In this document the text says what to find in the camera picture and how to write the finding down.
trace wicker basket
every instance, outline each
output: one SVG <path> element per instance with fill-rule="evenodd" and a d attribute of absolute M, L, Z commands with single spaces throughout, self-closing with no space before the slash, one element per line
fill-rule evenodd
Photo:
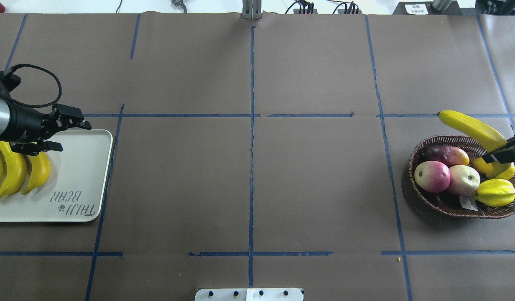
<path fill-rule="evenodd" d="M 428 206 L 439 213 L 449 215 L 451 217 L 462 218 L 502 219 L 515 213 L 515 198 L 510 204 L 502 207 L 489 207 L 481 202 L 477 202 L 477 208 L 479 208 L 479 211 L 473 211 L 462 208 L 458 196 L 453 196 L 446 191 L 441 193 L 430 193 L 420 189 L 417 186 L 416 181 L 414 181 L 414 171 L 422 162 L 421 155 L 423 150 L 428 146 L 460 147 L 469 155 L 470 160 L 474 160 L 486 153 L 486 150 L 477 141 L 468 136 L 437 135 L 428 137 L 421 141 L 416 148 L 414 148 L 412 155 L 410 156 L 410 161 L 408 162 L 408 177 L 410 178 L 410 182 L 412 183 L 416 194 Z M 486 180 L 487 178 L 481 174 L 481 181 Z M 514 177 L 509 181 L 515 188 L 515 173 Z"/>

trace white tag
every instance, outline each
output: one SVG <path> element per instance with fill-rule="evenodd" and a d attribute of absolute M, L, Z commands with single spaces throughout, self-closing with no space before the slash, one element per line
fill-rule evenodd
<path fill-rule="evenodd" d="M 479 211 L 477 209 L 477 204 L 475 204 L 475 199 L 470 194 L 469 196 L 459 196 L 460 198 L 460 205 L 462 205 L 462 208 L 469 209 L 473 211 Z"/>
<path fill-rule="evenodd" d="M 405 4 L 404 8 L 410 15 L 428 15 L 425 4 Z"/>

